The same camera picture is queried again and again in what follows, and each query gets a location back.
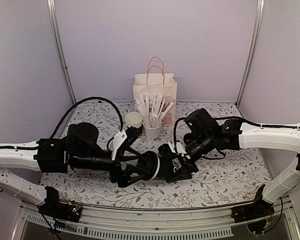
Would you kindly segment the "black white paper coffee cup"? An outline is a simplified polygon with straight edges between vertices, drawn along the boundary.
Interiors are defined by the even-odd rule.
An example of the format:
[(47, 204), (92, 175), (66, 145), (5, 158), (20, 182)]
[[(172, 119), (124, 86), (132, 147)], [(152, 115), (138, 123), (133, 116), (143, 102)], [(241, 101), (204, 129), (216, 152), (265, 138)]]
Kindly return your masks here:
[(150, 181), (159, 180), (165, 181), (179, 168), (179, 165), (174, 160), (158, 157), (154, 167), (154, 172), (150, 174)]

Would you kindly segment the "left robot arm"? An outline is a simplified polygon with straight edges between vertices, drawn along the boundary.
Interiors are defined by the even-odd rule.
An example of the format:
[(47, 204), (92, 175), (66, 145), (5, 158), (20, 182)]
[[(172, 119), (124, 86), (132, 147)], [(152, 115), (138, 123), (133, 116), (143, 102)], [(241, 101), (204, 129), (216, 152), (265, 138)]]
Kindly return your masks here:
[(9, 168), (29, 169), (41, 173), (67, 173), (68, 169), (88, 169), (108, 172), (110, 180), (120, 188), (127, 187), (146, 176), (147, 171), (121, 162), (130, 157), (120, 154), (120, 149), (130, 152), (124, 146), (128, 140), (124, 130), (118, 132), (113, 141), (112, 152), (97, 144), (99, 131), (91, 123), (71, 124), (66, 137), (41, 138), (38, 141), (4, 145), (0, 143), (0, 187), (11, 191), (36, 206), (43, 206), (53, 216), (64, 213), (59, 202), (59, 192), (54, 188), (31, 183), (13, 173)]

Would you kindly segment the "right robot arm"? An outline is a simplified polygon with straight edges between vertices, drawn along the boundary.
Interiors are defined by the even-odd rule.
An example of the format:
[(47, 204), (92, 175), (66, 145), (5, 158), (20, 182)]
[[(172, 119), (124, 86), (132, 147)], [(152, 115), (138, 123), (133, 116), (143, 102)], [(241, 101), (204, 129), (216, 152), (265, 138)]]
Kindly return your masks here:
[(182, 118), (190, 129), (185, 136), (185, 145), (173, 140), (169, 147), (178, 158), (181, 167), (167, 178), (176, 182), (192, 178), (198, 171), (196, 161), (207, 159), (207, 154), (216, 150), (225, 158), (226, 150), (243, 149), (277, 150), (295, 153), (292, 162), (274, 179), (260, 186), (248, 213), (259, 218), (268, 207), (282, 195), (300, 183), (300, 123), (274, 124), (256, 123), (239, 116), (212, 117), (204, 108), (198, 109)]

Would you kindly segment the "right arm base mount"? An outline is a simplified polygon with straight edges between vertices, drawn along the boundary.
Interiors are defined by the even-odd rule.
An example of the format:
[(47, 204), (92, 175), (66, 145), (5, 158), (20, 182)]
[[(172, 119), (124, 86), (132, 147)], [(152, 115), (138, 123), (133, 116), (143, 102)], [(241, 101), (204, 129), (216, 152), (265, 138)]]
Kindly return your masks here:
[(264, 234), (273, 220), (275, 213), (272, 204), (250, 203), (236, 206), (231, 209), (231, 218), (235, 223), (252, 221), (247, 224), (247, 229), (254, 235)]

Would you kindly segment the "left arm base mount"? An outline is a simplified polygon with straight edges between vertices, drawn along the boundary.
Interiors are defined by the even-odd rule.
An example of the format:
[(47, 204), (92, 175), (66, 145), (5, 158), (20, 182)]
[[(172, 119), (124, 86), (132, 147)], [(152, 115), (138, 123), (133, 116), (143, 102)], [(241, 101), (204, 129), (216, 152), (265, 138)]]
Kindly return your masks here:
[(56, 189), (50, 186), (46, 186), (44, 189), (46, 190), (46, 197), (44, 198), (44, 204), (38, 207), (40, 214), (74, 223), (80, 221), (83, 210), (80, 204), (74, 200), (62, 203)]

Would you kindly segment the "white paper takeout bag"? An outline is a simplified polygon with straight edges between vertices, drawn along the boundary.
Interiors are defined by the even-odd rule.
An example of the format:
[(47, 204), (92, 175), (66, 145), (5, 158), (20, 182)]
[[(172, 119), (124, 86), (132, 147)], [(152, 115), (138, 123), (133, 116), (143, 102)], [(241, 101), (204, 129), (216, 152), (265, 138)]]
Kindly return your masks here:
[(133, 99), (139, 96), (149, 98), (149, 106), (153, 106), (154, 98), (161, 96), (159, 110), (166, 111), (170, 103), (173, 106), (163, 116), (162, 125), (172, 126), (176, 119), (176, 101), (178, 83), (174, 73), (166, 73), (163, 61), (159, 57), (152, 57), (147, 65), (146, 73), (136, 74), (133, 83)]

